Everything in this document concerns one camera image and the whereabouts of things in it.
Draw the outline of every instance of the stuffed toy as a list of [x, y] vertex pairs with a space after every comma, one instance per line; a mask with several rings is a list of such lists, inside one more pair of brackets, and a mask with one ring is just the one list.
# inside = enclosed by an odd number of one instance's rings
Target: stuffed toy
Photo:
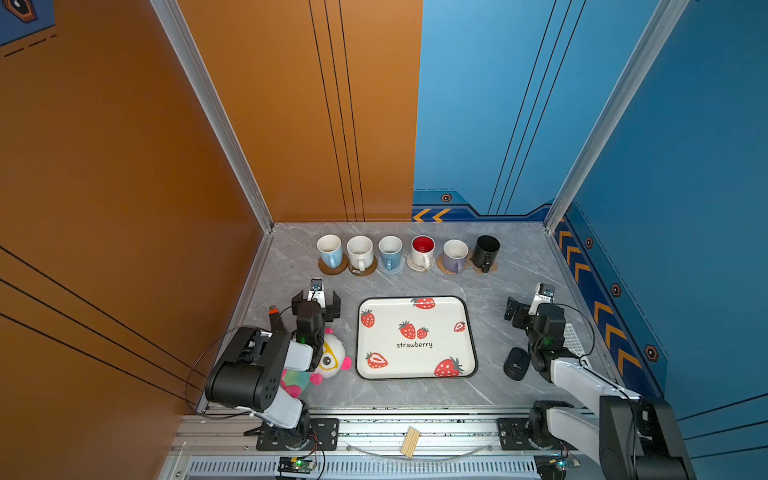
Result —
[[280, 386], [294, 399], [299, 398], [301, 392], [312, 383], [319, 385], [324, 379], [329, 379], [340, 370], [352, 368], [352, 359], [346, 356], [346, 349], [339, 337], [333, 335], [332, 328], [326, 328], [325, 343], [323, 344], [323, 356], [320, 364], [314, 372], [297, 372], [296, 370], [283, 370], [283, 378]]

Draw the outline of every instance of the tray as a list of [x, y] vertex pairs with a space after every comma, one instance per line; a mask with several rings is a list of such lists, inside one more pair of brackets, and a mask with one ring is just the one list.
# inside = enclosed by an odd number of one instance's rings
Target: tray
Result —
[[456, 296], [371, 298], [357, 317], [356, 368], [364, 379], [466, 378], [477, 371], [467, 306]]

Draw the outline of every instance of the mug handle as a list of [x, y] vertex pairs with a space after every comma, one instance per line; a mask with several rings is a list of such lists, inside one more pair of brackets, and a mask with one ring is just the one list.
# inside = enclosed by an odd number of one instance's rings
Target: mug handle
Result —
[[482, 272], [488, 273], [491, 270], [491, 262], [489, 260], [491, 259], [491, 254], [486, 253], [485, 258], [482, 261]]

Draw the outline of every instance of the computer mouse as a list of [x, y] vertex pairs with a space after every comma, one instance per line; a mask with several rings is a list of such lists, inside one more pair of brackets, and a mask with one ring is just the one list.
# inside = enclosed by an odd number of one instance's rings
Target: computer mouse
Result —
[[528, 366], [531, 364], [531, 356], [525, 350], [515, 347], [504, 362], [504, 373], [513, 380], [523, 380]]

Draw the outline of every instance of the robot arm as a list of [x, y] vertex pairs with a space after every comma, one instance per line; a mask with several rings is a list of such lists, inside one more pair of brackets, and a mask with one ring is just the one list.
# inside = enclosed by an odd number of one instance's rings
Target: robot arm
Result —
[[564, 310], [553, 300], [554, 287], [539, 283], [534, 304], [510, 298], [505, 318], [528, 335], [536, 371], [597, 418], [565, 402], [535, 402], [528, 422], [531, 438], [539, 445], [570, 443], [598, 463], [607, 480], [695, 480], [670, 405], [645, 399], [581, 365], [564, 347]]
[[317, 368], [325, 343], [325, 311], [314, 298], [293, 304], [297, 341], [283, 327], [279, 313], [270, 313], [273, 332], [252, 326], [235, 332], [208, 376], [205, 395], [211, 402], [250, 410], [264, 421], [265, 425], [245, 435], [268, 429], [272, 437], [291, 448], [306, 443], [309, 408], [288, 395], [280, 380], [284, 369], [311, 372]]

